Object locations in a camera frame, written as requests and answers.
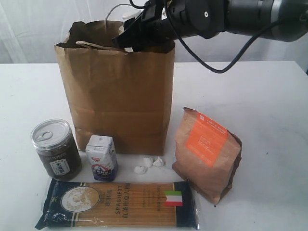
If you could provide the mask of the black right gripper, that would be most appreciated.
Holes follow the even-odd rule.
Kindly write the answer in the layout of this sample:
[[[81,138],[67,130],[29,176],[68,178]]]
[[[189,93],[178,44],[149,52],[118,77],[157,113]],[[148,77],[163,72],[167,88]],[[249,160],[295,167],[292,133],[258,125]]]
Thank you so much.
[[[225,31],[227,0],[172,0],[167,3],[169,16],[148,21],[149,10],[124,22],[124,31],[112,38],[117,48],[136,51],[160,46],[178,37],[201,36],[210,39]]]

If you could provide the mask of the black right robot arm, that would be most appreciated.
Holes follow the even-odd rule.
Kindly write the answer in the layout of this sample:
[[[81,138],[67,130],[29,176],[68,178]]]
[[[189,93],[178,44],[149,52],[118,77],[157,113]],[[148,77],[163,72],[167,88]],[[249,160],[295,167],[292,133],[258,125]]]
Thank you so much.
[[[253,36],[271,23],[307,11],[306,0],[149,0],[112,42],[119,48],[142,49],[178,37],[211,39],[222,32]]]

